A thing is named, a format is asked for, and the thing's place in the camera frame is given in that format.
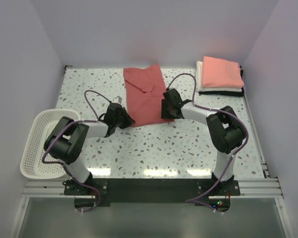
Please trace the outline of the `red t-shirt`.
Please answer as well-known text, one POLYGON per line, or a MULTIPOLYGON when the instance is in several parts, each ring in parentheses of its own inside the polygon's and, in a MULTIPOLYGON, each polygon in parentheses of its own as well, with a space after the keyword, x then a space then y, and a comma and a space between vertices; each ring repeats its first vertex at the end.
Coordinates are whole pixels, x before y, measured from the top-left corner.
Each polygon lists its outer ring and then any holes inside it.
POLYGON ((161 100, 166 86, 158 64, 144 69, 124 68, 123 77, 127 111, 135 121, 134 127, 174 121, 161 117, 161 100))

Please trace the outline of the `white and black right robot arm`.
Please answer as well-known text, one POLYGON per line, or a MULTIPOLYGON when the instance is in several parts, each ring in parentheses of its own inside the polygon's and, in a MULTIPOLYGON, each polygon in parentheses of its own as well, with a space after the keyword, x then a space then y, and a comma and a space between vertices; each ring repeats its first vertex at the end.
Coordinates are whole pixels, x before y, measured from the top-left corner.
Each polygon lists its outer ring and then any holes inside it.
POLYGON ((216 166, 212 173, 220 182, 233 178, 236 154, 247 144, 249 135, 244 123, 230 106, 210 109, 182 100, 176 89, 168 89, 161 100, 163 119, 190 119, 208 127, 211 141, 217 149, 216 166))

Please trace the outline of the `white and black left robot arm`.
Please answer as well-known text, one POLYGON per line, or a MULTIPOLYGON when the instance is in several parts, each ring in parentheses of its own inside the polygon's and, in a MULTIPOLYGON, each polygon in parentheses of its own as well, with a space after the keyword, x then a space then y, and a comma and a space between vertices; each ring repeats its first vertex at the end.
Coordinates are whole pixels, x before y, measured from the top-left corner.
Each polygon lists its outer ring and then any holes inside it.
POLYGON ((78 183, 92 179, 91 172, 83 164, 80 154, 87 138, 106 138, 117 128, 125 129, 135 124, 127 110, 119 103, 111 102, 106 113, 97 120, 73 120, 62 117, 44 143, 44 164, 60 164, 66 173, 78 183))

